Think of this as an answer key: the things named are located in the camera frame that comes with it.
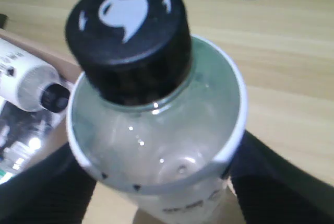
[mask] black tube cap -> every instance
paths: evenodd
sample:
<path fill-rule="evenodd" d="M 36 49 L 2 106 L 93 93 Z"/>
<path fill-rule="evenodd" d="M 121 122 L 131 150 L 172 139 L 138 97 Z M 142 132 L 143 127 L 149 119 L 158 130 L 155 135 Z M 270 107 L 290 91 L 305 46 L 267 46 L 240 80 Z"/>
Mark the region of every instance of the black tube cap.
<path fill-rule="evenodd" d="M 41 97 L 41 105 L 53 113 L 60 113 L 68 104 L 70 92 L 60 84 L 49 85 Z"/>
<path fill-rule="evenodd" d="M 100 95 L 122 105 L 167 96 L 192 62 L 182 0 L 81 0 L 66 40 Z"/>

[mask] bottle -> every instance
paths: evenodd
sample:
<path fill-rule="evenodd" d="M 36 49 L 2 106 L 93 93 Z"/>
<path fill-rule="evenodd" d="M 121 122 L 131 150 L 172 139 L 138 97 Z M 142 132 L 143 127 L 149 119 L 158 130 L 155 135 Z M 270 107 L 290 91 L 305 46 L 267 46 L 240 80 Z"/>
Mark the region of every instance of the bottle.
<path fill-rule="evenodd" d="M 24 111 L 59 113 L 66 108 L 69 94 L 53 66 L 0 39 L 1 97 Z"/>
<path fill-rule="evenodd" d="M 216 223 L 247 116 L 233 61 L 190 36 L 182 0 L 81 0 L 66 40 L 85 71 L 67 108 L 79 164 L 165 223 Z"/>

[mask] tube cap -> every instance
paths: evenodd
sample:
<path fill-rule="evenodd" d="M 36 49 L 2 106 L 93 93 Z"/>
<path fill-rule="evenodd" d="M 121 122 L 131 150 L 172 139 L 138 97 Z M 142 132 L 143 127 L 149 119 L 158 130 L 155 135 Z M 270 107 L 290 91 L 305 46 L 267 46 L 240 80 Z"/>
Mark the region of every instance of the tube cap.
<path fill-rule="evenodd" d="M 68 104 L 70 92 L 60 84 L 49 85 L 41 97 L 41 105 L 53 113 L 63 111 Z"/>

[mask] white logo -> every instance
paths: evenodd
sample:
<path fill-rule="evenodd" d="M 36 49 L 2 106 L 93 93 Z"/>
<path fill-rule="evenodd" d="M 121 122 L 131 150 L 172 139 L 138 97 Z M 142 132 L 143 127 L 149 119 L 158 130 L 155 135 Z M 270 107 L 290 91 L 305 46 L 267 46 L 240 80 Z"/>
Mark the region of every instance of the white logo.
<path fill-rule="evenodd" d="M 88 19 L 85 17 L 85 12 L 81 11 L 79 14 L 79 30 L 80 31 L 84 31 L 87 20 Z"/>
<path fill-rule="evenodd" d="M 162 0 L 162 4 L 166 6 L 166 13 L 170 13 L 172 11 L 172 2 L 171 0 Z"/>
<path fill-rule="evenodd" d="M 99 18 L 109 27 L 123 27 L 126 43 L 144 23 L 148 13 L 147 0 L 105 0 L 99 8 Z"/>

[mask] wooden table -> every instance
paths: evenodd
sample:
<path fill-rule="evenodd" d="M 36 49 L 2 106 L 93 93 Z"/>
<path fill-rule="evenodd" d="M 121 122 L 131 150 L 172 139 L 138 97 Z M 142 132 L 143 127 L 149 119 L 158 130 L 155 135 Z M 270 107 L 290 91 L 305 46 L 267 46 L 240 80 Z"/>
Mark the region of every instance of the wooden table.
<path fill-rule="evenodd" d="M 8 31 L 74 62 L 64 25 L 77 1 L 0 0 L 0 13 L 9 16 Z M 334 186 L 334 0 L 184 1 L 192 32 L 222 47 L 244 75 L 247 129 L 297 167 Z M 232 197 L 231 208 L 240 214 Z M 130 223 L 129 213 L 135 211 L 134 205 L 98 185 L 84 223 Z"/>

